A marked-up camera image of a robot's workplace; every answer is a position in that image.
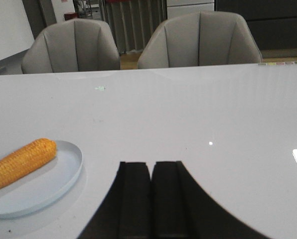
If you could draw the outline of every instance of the wall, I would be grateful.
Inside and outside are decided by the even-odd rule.
[[[0,60],[30,48],[33,42],[22,0],[0,0]]]
[[[57,22],[64,21],[64,14],[67,12],[74,12],[74,5],[72,0],[62,2],[62,0],[52,0],[54,14]]]

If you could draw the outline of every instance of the chair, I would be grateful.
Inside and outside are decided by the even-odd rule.
[[[141,54],[138,68],[259,63],[261,60],[242,16],[201,11],[162,22]]]
[[[75,18],[45,28],[21,69],[24,74],[119,70],[120,56],[106,22]]]

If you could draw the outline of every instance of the white plate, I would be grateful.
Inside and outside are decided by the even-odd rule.
[[[48,164],[0,189],[0,219],[35,212],[59,199],[81,172],[81,150],[66,141],[56,141],[57,156]]]

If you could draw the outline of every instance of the corn cob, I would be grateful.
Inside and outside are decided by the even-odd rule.
[[[51,161],[56,143],[37,139],[0,160],[0,188],[3,188]]]

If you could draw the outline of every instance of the dark cabinet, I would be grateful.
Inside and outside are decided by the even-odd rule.
[[[297,48],[297,0],[217,0],[242,15],[260,50]]]

